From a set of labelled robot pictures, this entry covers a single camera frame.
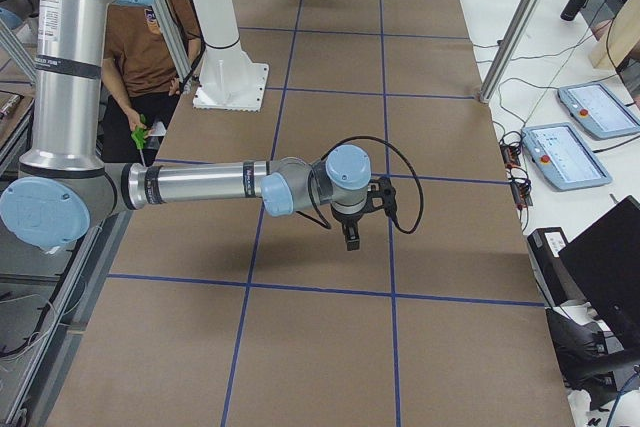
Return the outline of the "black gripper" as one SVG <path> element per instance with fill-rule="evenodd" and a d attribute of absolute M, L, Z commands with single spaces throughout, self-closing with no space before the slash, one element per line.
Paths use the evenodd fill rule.
<path fill-rule="evenodd" d="M 358 223 L 365 215 L 365 201 L 354 205 L 345 205 L 338 202 L 332 202 L 330 206 L 332 216 L 341 224 L 347 250 L 359 250 L 360 236 Z"/>

